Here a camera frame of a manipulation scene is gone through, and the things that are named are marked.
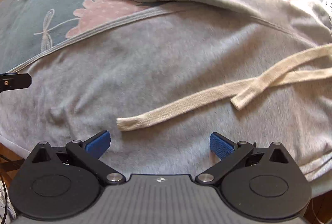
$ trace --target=blue fabric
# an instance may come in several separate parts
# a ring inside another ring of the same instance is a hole
[[[210,136],[210,150],[220,159],[223,159],[234,152],[233,146],[213,133]]]
[[[111,135],[107,131],[93,140],[85,147],[85,151],[91,154],[95,158],[100,158],[103,153],[107,151],[111,144]]]

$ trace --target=cable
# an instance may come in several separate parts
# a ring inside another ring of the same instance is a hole
[[[4,190],[4,192],[5,192],[5,213],[4,213],[4,215],[3,215],[3,218],[2,218],[2,221],[1,221],[0,224],[4,224],[5,221],[6,221],[6,217],[7,217],[7,210],[8,210],[8,197],[7,197],[6,185],[5,185],[5,182],[4,182],[4,180],[3,180],[1,170],[0,170],[0,177],[1,177],[2,185],[3,185],[3,190]]]
[[[313,200],[311,200],[311,208],[312,208],[312,212],[313,212],[313,215],[315,216],[316,220],[319,222],[319,224],[325,224],[324,222],[321,222],[318,217],[316,216],[315,214],[315,211],[313,210]]]
[[[9,158],[5,157],[4,155],[0,154],[0,158],[4,159],[5,161],[8,161],[10,163],[12,163],[14,166],[20,168],[21,166],[17,163],[15,163],[14,161],[10,160]]]

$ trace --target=gray plastic plate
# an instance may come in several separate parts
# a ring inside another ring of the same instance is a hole
[[[97,202],[72,218],[37,221],[19,217],[15,224],[254,224],[229,209],[213,187],[193,183],[188,175],[138,175],[108,186]],[[285,224],[305,224],[294,218]]]

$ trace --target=drawstring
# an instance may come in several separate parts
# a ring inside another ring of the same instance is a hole
[[[117,118],[117,127],[121,131],[150,127],[206,104],[232,96],[235,97],[231,99],[231,102],[240,110],[267,87],[332,77],[332,68],[287,73],[305,62],[330,54],[332,54],[332,44],[304,50],[279,61],[258,77],[208,88],[141,115]]]

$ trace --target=pink flower pattern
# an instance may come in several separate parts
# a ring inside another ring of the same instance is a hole
[[[132,0],[84,0],[84,8],[73,12],[79,17],[78,25],[67,32],[66,38],[72,38],[109,21],[149,8],[138,4]]]

